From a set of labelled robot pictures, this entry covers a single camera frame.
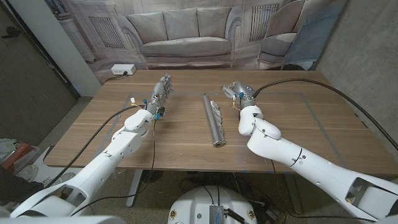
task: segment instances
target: table top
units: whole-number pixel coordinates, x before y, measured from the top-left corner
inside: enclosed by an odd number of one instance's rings
[[[269,159],[251,152],[249,137],[238,132],[238,110],[221,90],[234,81],[254,89],[285,78],[309,78],[327,83],[319,72],[237,71],[237,70],[138,70],[134,75],[107,82],[79,115],[69,130],[45,158],[48,166],[66,166],[93,133],[112,114],[150,94],[161,76],[169,73],[175,91],[165,106],[165,116],[156,122],[156,170],[197,170],[225,172],[273,172]],[[207,93],[220,107],[225,145],[213,147],[202,96]],[[370,130],[354,114],[341,96],[312,83],[288,82],[263,90],[256,98],[264,119],[277,126],[282,137],[319,156],[357,172],[373,175],[398,174],[397,162],[383,148]],[[73,167],[87,165],[110,143],[137,108],[112,119]],[[118,167],[150,169],[153,134],[143,140],[140,149],[125,158]],[[277,172],[292,172],[275,163]]]

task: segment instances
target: metal cylinder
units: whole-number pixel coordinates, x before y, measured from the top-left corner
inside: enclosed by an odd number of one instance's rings
[[[209,96],[206,94],[203,95],[203,105],[205,106],[206,117],[209,122],[211,137],[213,138],[213,145],[214,147],[221,147],[225,142],[221,123],[217,123]]]

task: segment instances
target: robotic hand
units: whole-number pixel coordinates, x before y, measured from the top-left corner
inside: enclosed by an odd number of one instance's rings
[[[254,90],[241,82],[222,86],[225,95],[240,102],[239,133],[250,136],[248,148],[258,156],[289,166],[315,184],[352,216],[379,221],[398,215],[398,185],[337,166],[281,137],[264,121],[252,97]]]
[[[99,194],[105,180],[116,166],[127,156],[136,152],[142,139],[148,134],[148,126],[163,115],[167,97],[171,89],[170,75],[166,74],[155,85],[145,110],[139,110],[130,116],[124,126],[116,131],[112,142],[74,178],[62,184],[51,186],[37,192],[18,206],[10,215],[17,218],[24,215],[43,215],[46,217],[79,216],[85,206]],[[57,194],[68,195],[65,199]]]

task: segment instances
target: aluminum foil roll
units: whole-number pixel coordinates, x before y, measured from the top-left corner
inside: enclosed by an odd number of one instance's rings
[[[220,108],[214,101],[210,101],[209,96],[203,95],[203,104],[205,105],[206,117],[209,122],[211,137],[213,138],[214,147],[221,147],[225,143],[224,131],[221,126],[222,115]]]

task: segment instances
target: power strip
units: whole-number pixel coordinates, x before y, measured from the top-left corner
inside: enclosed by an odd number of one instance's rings
[[[133,75],[137,69],[134,64],[115,64],[111,70],[113,75],[123,75],[124,72],[127,72],[127,75]]]

